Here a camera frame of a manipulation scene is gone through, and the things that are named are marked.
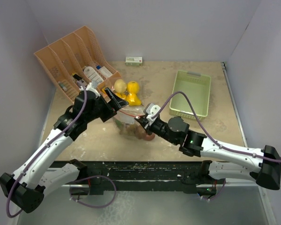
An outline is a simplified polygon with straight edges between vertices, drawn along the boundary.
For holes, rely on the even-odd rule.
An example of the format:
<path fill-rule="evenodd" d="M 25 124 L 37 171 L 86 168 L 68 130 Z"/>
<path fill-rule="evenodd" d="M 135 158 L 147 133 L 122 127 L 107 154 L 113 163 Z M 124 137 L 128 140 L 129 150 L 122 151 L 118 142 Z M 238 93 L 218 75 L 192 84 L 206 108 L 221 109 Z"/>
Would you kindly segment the clear zip bag brown food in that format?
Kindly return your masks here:
<path fill-rule="evenodd" d="M 152 141 L 155 134 L 148 135 L 144 128 L 135 120 L 135 117 L 143 115 L 144 106 L 125 106 L 112 117 L 120 135 L 128 139 Z"/>

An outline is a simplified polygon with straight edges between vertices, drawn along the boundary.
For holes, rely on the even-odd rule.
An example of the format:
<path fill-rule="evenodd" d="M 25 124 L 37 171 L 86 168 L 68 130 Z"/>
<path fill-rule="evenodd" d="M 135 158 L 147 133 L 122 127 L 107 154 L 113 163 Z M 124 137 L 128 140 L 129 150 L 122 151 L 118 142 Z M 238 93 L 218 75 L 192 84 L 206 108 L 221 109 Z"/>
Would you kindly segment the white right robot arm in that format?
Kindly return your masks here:
<path fill-rule="evenodd" d="M 246 148 L 212 140 L 205 134 L 189 129 L 189 124 L 181 117 L 173 117 L 168 122 L 156 118 L 150 121 L 145 116 L 135 119 L 148 134 L 154 133 L 173 145 L 179 151 L 193 157 L 218 159 L 210 162 L 199 171 L 203 183 L 225 178 L 252 180 L 270 190 L 281 187 L 281 157 L 269 145 L 264 148 Z"/>

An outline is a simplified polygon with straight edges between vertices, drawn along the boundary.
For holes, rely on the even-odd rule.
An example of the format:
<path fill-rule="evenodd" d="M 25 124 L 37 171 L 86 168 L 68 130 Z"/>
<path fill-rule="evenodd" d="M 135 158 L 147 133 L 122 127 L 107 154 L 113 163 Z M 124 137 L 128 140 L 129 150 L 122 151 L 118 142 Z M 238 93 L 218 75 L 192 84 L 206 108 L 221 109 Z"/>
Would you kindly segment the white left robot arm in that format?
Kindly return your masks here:
<path fill-rule="evenodd" d="M 57 156 L 87 129 L 90 122 L 98 118 L 105 122 L 128 105 L 109 88 L 104 91 L 109 101 L 97 90 L 81 87 L 73 105 L 58 118 L 46 140 L 33 155 L 12 174 L 0 176 L 0 186 L 7 197 L 6 214 L 9 218 L 15 218 L 23 211 L 33 212 L 47 195 L 64 184 L 82 184 L 91 179 L 87 166 L 76 159 L 49 175 L 45 172 Z"/>

